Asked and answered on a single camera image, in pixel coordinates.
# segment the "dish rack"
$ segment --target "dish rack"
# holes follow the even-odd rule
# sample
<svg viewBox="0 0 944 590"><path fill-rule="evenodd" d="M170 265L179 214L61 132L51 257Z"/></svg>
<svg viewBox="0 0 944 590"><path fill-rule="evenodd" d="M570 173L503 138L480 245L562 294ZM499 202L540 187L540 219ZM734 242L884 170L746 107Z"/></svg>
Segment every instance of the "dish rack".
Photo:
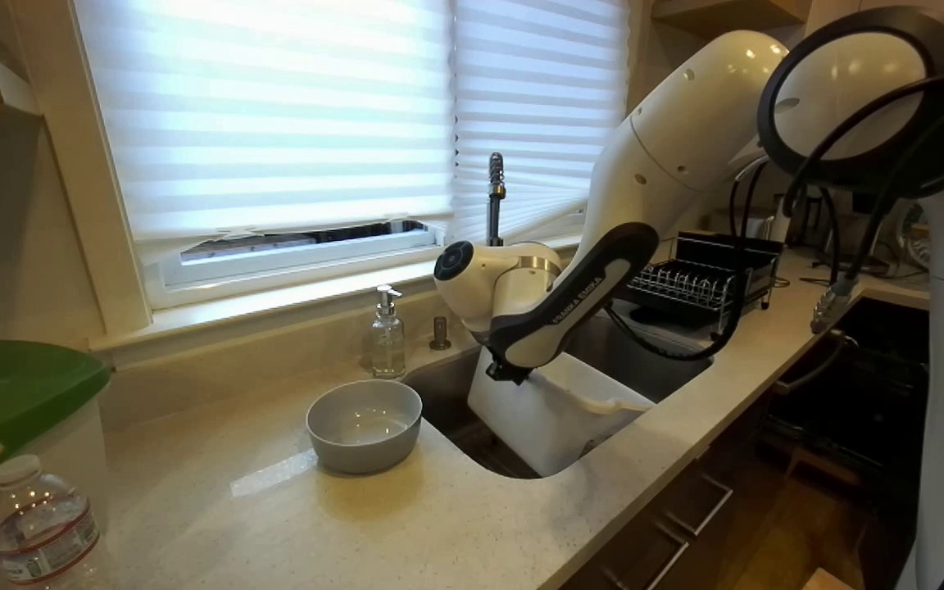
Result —
<svg viewBox="0 0 944 590"><path fill-rule="evenodd" d="M770 304L779 252L779 242L743 238L746 281L736 314ZM633 304L628 317L638 324L713 327L734 312L734 265L731 234L680 232L676 257L647 265L615 299Z"/></svg>

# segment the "white countertop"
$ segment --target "white countertop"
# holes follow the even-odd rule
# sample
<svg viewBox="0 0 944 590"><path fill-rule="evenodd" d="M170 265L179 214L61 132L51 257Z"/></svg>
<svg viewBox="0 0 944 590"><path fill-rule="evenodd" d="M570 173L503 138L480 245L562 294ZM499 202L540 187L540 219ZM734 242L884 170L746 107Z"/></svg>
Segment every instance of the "white countertop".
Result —
<svg viewBox="0 0 944 590"><path fill-rule="evenodd" d="M795 263L779 274L791 284L705 373L551 477L492 474L433 421L392 470L323 474L300 415L356 373L289 394L251 382L108 429L111 575L141 590L558 586L807 351L820 284ZM865 281L865 294L928 304L917 284Z"/></svg>

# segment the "window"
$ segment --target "window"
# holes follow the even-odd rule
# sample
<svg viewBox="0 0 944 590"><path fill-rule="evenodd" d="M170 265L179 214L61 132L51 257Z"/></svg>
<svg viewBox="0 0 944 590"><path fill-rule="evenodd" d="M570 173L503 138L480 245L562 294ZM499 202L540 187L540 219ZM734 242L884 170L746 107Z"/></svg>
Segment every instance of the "window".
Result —
<svg viewBox="0 0 944 590"><path fill-rule="evenodd" d="M380 269L582 199L622 0L75 2L151 304Z"/></svg>

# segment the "window blind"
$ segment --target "window blind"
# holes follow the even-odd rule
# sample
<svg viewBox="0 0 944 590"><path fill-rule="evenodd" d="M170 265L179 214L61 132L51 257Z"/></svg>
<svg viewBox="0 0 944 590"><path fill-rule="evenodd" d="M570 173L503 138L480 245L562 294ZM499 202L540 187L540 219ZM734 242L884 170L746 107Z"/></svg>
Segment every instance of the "window blind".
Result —
<svg viewBox="0 0 944 590"><path fill-rule="evenodd" d="M139 245L449 214L445 8L77 0Z"/></svg>
<svg viewBox="0 0 944 590"><path fill-rule="evenodd" d="M483 238L488 154L505 157L503 238L582 202L626 113L626 0L457 0L457 223Z"/></svg>

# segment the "kitchen sink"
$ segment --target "kitchen sink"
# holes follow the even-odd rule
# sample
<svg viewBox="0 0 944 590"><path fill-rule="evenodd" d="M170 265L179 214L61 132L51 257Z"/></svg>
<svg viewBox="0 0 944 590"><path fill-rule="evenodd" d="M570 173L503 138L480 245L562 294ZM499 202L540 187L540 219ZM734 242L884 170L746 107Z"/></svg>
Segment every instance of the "kitchen sink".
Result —
<svg viewBox="0 0 944 590"><path fill-rule="evenodd" d="M409 369L405 382L445 438L512 477L566 469L707 367L643 351L602 312L520 386L488 379L484 360L480 346L458 351Z"/></svg>

